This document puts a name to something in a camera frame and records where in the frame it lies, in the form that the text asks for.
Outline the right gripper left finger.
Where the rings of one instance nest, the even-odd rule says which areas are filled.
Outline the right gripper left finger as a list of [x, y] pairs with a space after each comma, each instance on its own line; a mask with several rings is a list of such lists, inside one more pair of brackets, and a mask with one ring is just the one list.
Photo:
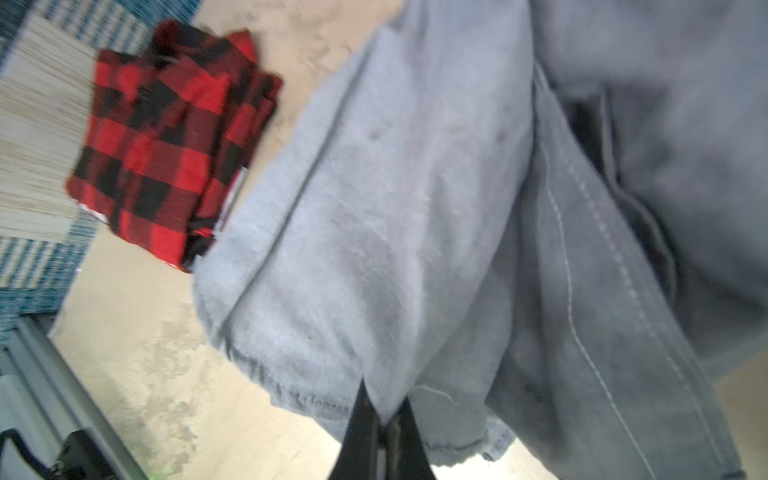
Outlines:
[[379, 469], [381, 423], [361, 381], [329, 480], [376, 480]]

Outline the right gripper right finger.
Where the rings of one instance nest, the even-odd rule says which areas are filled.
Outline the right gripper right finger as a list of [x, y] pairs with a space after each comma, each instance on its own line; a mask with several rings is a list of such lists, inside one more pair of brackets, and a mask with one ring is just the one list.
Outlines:
[[386, 478], [435, 480], [409, 399], [386, 427]]

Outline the grey long sleeve shirt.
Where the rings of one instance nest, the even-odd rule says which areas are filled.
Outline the grey long sleeve shirt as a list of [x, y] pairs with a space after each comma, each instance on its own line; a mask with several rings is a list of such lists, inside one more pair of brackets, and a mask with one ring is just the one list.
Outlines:
[[763, 1], [409, 1], [194, 270], [211, 344], [436, 465], [740, 479], [713, 381], [767, 344]]

